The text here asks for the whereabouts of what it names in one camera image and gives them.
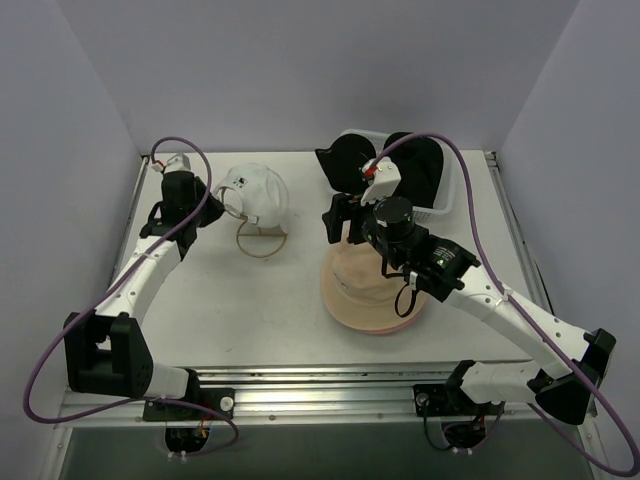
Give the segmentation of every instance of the screw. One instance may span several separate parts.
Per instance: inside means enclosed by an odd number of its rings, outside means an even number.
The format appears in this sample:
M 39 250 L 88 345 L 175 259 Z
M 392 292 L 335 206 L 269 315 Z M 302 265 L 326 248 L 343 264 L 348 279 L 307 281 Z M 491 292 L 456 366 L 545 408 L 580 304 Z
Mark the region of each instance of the screw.
M 231 397 L 222 397 L 220 399 L 220 410 L 223 412 L 228 412 L 233 408 L 233 398 Z
M 419 406 L 425 405 L 428 400 L 429 400 L 429 395 L 427 395 L 426 393 L 419 393 L 418 395 L 416 395 L 416 403 Z

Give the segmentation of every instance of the black joint housing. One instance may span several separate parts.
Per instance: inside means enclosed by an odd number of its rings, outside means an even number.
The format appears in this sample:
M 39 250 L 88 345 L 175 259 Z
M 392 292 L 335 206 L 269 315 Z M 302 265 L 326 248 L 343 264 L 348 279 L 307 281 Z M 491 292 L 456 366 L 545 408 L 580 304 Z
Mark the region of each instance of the black joint housing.
M 600 387 L 607 374 L 616 339 L 603 329 L 585 335 L 589 347 L 576 366 Z M 554 418 L 569 425 L 582 425 L 591 403 L 591 392 L 575 373 L 553 379 L 543 370 L 527 386 L 536 394 L 536 403 Z
M 156 203 L 149 213 L 147 223 L 140 231 L 142 238 L 150 235 L 157 237 L 165 235 L 187 218 L 202 198 L 207 196 L 204 207 L 198 215 L 168 239 L 178 244 L 180 257 L 184 258 L 189 247 L 196 241 L 196 229 L 204 228 L 218 220 L 225 212 L 225 208 L 222 202 L 207 191 L 207 186 L 202 180 L 189 171 L 165 174 L 161 188 L 162 201 Z
M 337 193 L 331 198 L 331 208 L 322 214 L 322 222 L 327 230 L 327 239 L 330 244 L 342 240 L 344 222 L 349 225 L 349 243 L 359 245 L 366 240 L 362 236 L 361 225 L 366 221 L 372 207 L 360 205 L 360 198 L 346 193 Z
M 72 313 L 69 324 L 78 314 Z M 99 343 L 109 338 L 111 350 Z M 64 338 L 69 386 L 74 392 L 141 398 L 153 375 L 153 359 L 136 319 L 92 314 Z
M 203 393 L 200 387 L 200 379 L 195 370 L 190 368 L 185 369 L 189 373 L 189 380 L 187 381 L 187 391 L 182 397 L 182 400 L 189 403 L 195 403 L 196 405 L 202 405 Z
M 378 235 L 388 243 L 400 243 L 408 238 L 416 226 L 413 205 L 402 197 L 385 198 L 373 207 Z

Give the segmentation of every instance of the white wall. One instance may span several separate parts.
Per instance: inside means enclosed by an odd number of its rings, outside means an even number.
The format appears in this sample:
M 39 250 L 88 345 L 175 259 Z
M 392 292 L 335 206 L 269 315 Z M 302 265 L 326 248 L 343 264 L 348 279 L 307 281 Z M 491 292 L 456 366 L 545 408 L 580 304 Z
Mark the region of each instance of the white wall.
M 310 149 L 350 127 L 495 149 L 577 0 L 58 3 L 141 151 Z
M 582 0 L 500 159 L 556 313 L 618 339 L 603 391 L 638 441 L 639 23 L 635 0 Z M 610 460 L 629 465 L 612 422 L 598 423 Z
M 66 316 L 103 291 L 140 157 L 58 6 L 0 2 L 0 477 L 34 479 L 51 427 L 22 389 Z M 56 415 L 61 349 L 34 406 Z

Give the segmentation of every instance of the white table surface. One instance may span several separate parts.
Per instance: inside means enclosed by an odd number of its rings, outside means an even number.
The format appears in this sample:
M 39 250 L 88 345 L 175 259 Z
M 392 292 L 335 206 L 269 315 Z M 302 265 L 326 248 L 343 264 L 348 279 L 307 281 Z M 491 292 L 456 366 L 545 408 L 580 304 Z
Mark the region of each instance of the white table surface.
M 527 294 L 483 153 L 463 154 L 487 255 L 503 281 Z M 189 157 L 195 173 L 204 179 L 199 157 Z M 214 185 L 240 163 L 262 163 L 277 171 L 289 188 L 290 236 L 282 251 L 265 260 L 238 250 L 238 221 L 228 215 L 199 230 L 198 240 L 144 319 L 143 332 L 156 362 L 226 367 L 527 359 L 473 317 L 434 300 L 410 327 L 393 335 L 371 336 L 342 326 L 325 310 L 320 295 L 320 265 L 329 247 L 320 216 L 328 210 L 331 194 L 314 153 L 211 153 L 208 157 Z M 456 169 L 453 211 L 428 227 L 475 253 L 457 162 Z M 153 204 L 161 199 L 160 181 L 160 174 L 147 172 L 125 258 L 133 251 Z

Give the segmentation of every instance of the metal base plate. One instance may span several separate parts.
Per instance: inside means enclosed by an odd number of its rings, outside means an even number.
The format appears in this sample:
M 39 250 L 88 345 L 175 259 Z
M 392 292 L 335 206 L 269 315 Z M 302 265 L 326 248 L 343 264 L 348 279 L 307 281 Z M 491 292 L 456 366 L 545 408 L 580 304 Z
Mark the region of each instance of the metal base plate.
M 235 403 L 235 390 L 232 388 L 207 388 L 202 390 L 202 405 L 211 408 L 216 413 L 227 418 L 233 418 L 233 406 L 231 410 L 224 411 L 220 406 L 223 398 L 229 397 Z M 184 422 L 198 421 L 208 417 L 205 412 L 193 408 L 182 408 L 167 405 L 161 402 L 146 402 L 142 420 L 145 422 Z

